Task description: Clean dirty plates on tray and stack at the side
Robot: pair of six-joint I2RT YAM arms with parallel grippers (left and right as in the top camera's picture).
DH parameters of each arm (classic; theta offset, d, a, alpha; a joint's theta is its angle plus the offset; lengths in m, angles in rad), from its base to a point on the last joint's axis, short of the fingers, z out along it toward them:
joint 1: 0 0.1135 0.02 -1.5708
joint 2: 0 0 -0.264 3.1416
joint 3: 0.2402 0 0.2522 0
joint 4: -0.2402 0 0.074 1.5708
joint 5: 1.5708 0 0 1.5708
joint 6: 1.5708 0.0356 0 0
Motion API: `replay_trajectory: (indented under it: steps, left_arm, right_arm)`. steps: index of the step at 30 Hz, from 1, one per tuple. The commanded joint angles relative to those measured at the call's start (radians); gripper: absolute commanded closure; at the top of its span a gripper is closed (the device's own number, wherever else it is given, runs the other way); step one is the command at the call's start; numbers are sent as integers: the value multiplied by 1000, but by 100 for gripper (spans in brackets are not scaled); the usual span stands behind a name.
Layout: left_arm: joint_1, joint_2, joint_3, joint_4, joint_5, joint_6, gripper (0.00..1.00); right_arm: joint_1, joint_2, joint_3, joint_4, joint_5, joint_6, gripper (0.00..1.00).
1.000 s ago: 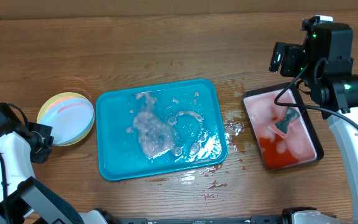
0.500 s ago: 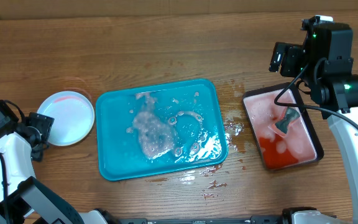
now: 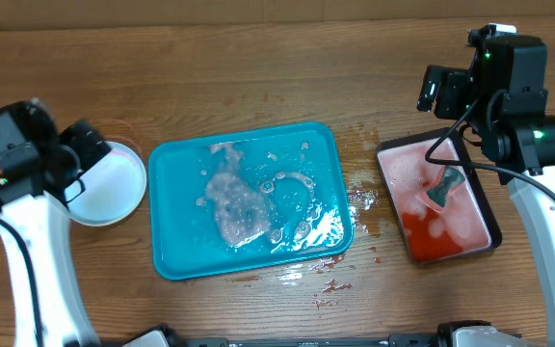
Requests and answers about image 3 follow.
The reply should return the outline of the yellow plate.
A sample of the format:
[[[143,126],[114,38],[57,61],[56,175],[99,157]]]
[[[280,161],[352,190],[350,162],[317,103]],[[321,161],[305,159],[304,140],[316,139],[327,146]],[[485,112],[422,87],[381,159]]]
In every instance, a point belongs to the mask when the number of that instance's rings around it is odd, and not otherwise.
[[[78,204],[68,208],[70,218],[88,227],[106,227],[123,221],[136,210],[110,204]]]

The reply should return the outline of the green pink sponge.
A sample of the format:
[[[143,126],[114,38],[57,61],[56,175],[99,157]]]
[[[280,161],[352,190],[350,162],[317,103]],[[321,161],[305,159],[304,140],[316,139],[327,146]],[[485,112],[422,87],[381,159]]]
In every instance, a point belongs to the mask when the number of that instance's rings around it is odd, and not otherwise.
[[[448,197],[465,182],[464,174],[452,166],[445,166],[434,183],[420,191],[416,197],[435,212],[442,212]]]

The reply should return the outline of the light blue plate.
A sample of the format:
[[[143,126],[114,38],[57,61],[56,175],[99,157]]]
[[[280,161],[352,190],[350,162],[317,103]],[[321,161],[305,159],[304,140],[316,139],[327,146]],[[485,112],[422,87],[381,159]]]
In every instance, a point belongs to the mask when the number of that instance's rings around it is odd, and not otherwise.
[[[66,188],[67,207],[110,204],[138,207],[145,195],[147,174],[140,156],[124,144],[107,141],[111,152]]]

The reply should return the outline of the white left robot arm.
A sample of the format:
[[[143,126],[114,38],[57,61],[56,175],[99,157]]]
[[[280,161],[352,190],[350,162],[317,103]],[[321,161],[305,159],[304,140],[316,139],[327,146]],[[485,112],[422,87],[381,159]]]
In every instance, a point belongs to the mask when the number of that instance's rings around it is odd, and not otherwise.
[[[71,257],[66,189],[111,152],[79,120],[58,131],[37,98],[0,108],[0,238],[17,346],[97,346]]]

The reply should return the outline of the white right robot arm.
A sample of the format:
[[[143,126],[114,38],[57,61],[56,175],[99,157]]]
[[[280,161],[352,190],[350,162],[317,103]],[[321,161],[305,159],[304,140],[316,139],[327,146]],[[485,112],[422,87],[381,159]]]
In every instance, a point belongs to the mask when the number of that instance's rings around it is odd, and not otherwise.
[[[555,346],[555,116],[545,112],[545,43],[512,25],[469,31],[468,69],[428,66],[417,108],[469,127],[488,162],[451,161],[467,173],[496,172],[524,223],[539,275],[549,346]]]

